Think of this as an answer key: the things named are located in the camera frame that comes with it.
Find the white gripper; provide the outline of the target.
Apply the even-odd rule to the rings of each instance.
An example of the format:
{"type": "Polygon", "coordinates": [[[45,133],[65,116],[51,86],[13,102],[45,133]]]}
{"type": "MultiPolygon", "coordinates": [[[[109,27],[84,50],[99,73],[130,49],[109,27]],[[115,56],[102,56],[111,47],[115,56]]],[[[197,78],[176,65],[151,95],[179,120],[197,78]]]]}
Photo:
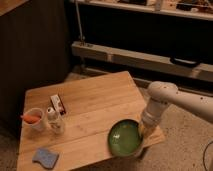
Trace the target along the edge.
{"type": "Polygon", "coordinates": [[[161,120],[159,118],[148,118],[143,117],[139,122],[138,132],[143,138],[149,137],[160,124],[161,120]]]}

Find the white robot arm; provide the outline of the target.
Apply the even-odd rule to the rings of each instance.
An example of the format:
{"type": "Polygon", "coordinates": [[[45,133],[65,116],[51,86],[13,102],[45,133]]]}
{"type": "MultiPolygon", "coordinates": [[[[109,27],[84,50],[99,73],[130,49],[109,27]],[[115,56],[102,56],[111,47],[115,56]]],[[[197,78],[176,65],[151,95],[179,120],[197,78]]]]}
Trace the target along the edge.
{"type": "Polygon", "coordinates": [[[161,81],[150,83],[147,93],[150,98],[141,113],[138,127],[141,136],[149,136],[154,132],[170,104],[213,124],[213,97],[183,92],[175,84],[161,81]]]}

